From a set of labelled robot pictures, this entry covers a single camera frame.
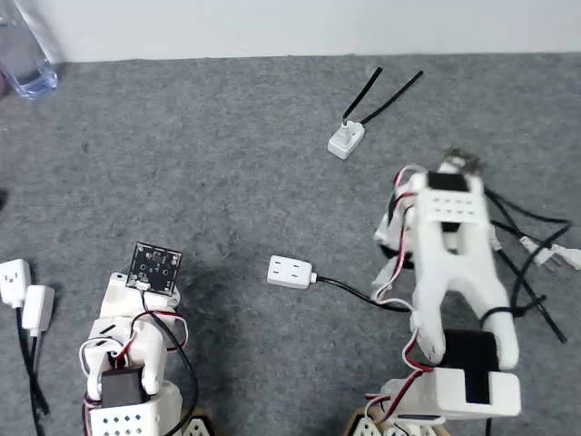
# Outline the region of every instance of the red wire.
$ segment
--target red wire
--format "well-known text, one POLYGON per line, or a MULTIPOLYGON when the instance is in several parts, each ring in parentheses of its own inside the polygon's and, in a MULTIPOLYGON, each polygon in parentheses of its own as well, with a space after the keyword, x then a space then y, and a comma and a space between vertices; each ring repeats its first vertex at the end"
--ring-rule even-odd
POLYGON ((409 386, 411 386, 411 384, 420 376, 424 373, 424 371, 415 371, 413 373, 411 373, 411 376, 408 377, 408 379, 406 380, 406 382, 403 384, 403 386, 401 387, 401 389, 398 392, 398 395, 396 395, 396 398, 393 400, 393 402, 391 403, 391 405, 389 406, 389 409, 387 411, 387 413, 385 414, 385 416, 383 418, 381 418, 381 420, 379 422, 384 422, 386 421, 392 414, 393 412, 396 410, 396 408, 399 406, 399 403, 401 402, 401 399, 403 398, 403 396, 406 394, 406 392, 409 389, 409 386))
POLYGON ((410 342, 409 345, 404 350, 404 355, 406 356, 406 361, 408 361, 408 363, 410 365, 413 365, 416 368, 418 368, 420 371, 423 371, 423 372, 432 372, 432 371, 434 371, 434 369, 431 366, 427 366, 427 365, 424 365, 422 363, 416 362, 411 357, 409 357, 409 353, 416 346, 416 341, 417 341, 417 339, 414 338, 413 342, 410 342))

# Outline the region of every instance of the white wire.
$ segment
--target white wire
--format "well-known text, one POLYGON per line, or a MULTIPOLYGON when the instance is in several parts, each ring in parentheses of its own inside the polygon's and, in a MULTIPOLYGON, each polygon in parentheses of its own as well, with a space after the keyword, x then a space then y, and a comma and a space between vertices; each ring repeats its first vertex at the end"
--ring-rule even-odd
POLYGON ((183 322, 183 329, 185 331, 185 338, 183 340, 183 345, 182 348, 185 348, 185 346, 188 344, 188 340, 190 339, 190 334, 188 333, 188 322, 185 321, 185 318, 183 318, 180 315, 177 315, 175 317, 176 320, 183 322))
POLYGON ((408 362, 408 359, 406 359, 406 349, 418 338, 418 331, 418 327, 416 327, 406 346, 401 349, 401 360, 414 371, 417 371, 419 368, 408 362))
MULTIPOLYGON (((399 200, 395 206, 396 208, 399 206, 399 203, 404 198, 405 198, 404 196, 399 197, 399 200)), ((385 300, 381 300, 381 297, 383 296, 385 291, 390 289, 391 284, 393 284, 396 281, 396 279, 401 274, 401 271, 403 270, 403 263, 406 260, 406 217, 407 216, 408 215, 406 213, 404 213, 403 217, 402 217, 402 223, 401 223, 402 229, 401 229, 401 237, 399 239, 398 263, 396 265, 396 268, 393 270, 393 274, 391 274, 391 277, 389 277, 389 280, 387 282, 385 282, 384 284, 382 284, 371 296, 371 300, 373 300, 377 304, 386 304, 385 300)))
POLYGON ((398 171, 396 174, 396 178, 393 181, 394 187, 398 187, 401 183, 401 179, 403 179, 403 174, 407 171, 413 171, 414 173, 427 173, 428 170, 421 165, 416 165, 415 163, 411 163, 409 165, 404 166, 402 169, 398 171))
POLYGON ((177 321, 181 321, 183 323, 183 329, 185 331, 185 338, 183 339, 182 348, 185 348, 185 346, 188 344, 188 341, 190 339, 190 334, 188 332, 188 322, 185 321, 185 318, 183 318, 178 313, 173 313, 173 314, 169 314, 169 313, 156 313, 156 315, 157 316, 169 316, 169 317, 172 317, 173 319, 175 319, 177 321))
MULTIPOLYGON (((83 342, 81 344, 81 346, 79 347, 79 362, 81 363, 81 369, 83 370, 83 374, 86 377, 89 376, 89 371, 87 370, 86 359, 84 358, 84 349, 86 348, 87 345, 90 345, 94 342, 102 342, 102 341, 112 342, 115 345, 118 345, 119 351, 117 351, 117 352, 120 352, 123 349, 123 344, 120 341, 117 341, 115 338, 110 338, 108 336, 96 336, 94 338, 90 338, 90 339, 86 340, 85 342, 83 342)), ((126 355, 125 355, 125 363, 127 364, 127 366, 129 366, 129 358, 126 355)))
POLYGON ((382 300, 381 304, 390 304, 393 302, 401 304, 401 305, 407 307, 411 312, 414 312, 414 306, 412 306, 411 303, 406 302, 405 300, 402 300, 400 298, 388 298, 387 300, 382 300))
POLYGON ((406 231, 404 229, 404 231, 401 235, 401 239, 399 240, 398 263, 396 265, 396 268, 393 271, 393 274, 391 274, 391 277, 389 277, 389 280, 387 282, 385 282, 384 284, 382 284, 373 293, 372 299, 377 304, 387 304, 385 300, 381 300, 381 297, 383 296, 383 293, 385 293, 385 291, 389 289, 391 284, 394 283, 396 281, 396 279, 399 277, 399 274, 403 270, 403 263, 405 260, 406 260, 406 231))
POLYGON ((369 408, 370 408, 372 405, 374 405, 374 404, 376 404, 376 403, 378 403, 378 402, 384 402, 384 401, 387 401, 387 400, 390 400, 390 399, 391 399, 391 395, 390 395, 390 394, 388 394, 388 393, 386 393, 386 394, 383 394, 383 395, 378 395, 377 397, 375 397, 375 398, 372 398, 371 400, 369 400, 369 401, 367 402, 367 404, 365 405, 365 410, 363 411, 363 414, 364 414, 364 416, 365 416, 365 419, 366 419, 366 420, 368 420, 368 419, 369 419, 369 408))

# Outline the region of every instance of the white wall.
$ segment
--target white wall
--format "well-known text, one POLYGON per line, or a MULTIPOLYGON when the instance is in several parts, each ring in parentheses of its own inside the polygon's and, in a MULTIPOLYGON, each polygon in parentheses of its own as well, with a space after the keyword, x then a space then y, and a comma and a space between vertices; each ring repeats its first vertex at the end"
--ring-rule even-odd
POLYGON ((19 1, 70 61, 581 51, 579 0, 19 1))

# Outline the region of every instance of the white power adapter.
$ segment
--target white power adapter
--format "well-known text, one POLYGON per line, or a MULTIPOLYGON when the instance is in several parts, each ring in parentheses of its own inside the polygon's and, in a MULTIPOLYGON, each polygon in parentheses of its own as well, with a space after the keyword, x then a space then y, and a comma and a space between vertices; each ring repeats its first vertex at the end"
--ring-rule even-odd
POLYGON ((13 309, 25 303, 26 288, 30 284, 30 265, 22 259, 0 263, 0 297, 13 309))
POLYGON ((290 257, 272 256, 266 281, 287 288, 307 289, 317 281, 312 264, 290 257))
POLYGON ((32 284, 26 291, 25 308, 22 312, 22 327, 37 337, 46 332, 53 315, 54 289, 41 284, 32 284))
POLYGON ((339 130, 329 139, 327 150, 345 160, 359 145, 364 135, 363 124, 347 121, 341 124, 339 130))

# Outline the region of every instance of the gray carpet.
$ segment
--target gray carpet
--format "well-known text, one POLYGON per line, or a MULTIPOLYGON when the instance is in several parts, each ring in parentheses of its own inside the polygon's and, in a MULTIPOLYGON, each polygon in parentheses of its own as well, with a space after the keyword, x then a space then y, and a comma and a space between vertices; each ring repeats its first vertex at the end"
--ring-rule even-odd
MULTIPOLYGON (((265 282, 269 257, 289 255, 360 289, 384 260, 371 236, 406 163, 435 167, 461 146, 486 181, 540 213, 581 214, 580 54, 286 57, 71 64, 38 103, 0 100, 0 260, 34 266, 58 308, 41 356, 52 406, 47 436, 81 433, 77 361, 109 274, 135 241, 184 252, 179 285, 200 405, 224 435, 338 435, 363 394, 408 373, 405 315, 323 284, 265 282), (343 162, 326 151, 346 105, 375 65, 384 74, 354 117, 405 80, 426 75, 369 124, 343 162)), ((550 226, 520 221, 530 232, 550 226)), ((508 253, 523 250, 501 234, 508 253)), ((574 228, 563 244, 581 247, 574 228)), ((499 266, 506 286, 509 271, 499 266)), ((578 433, 581 272, 534 268, 531 282, 568 334, 561 345, 537 312, 517 320, 523 412, 495 435, 578 433)), ((409 297, 413 277, 398 282, 409 297)), ((474 326, 445 302, 447 326, 474 326)), ((32 434, 13 312, 0 307, 0 434, 32 434)), ((167 376, 189 398, 176 356, 167 376)), ((480 435, 483 421, 450 423, 480 435)))

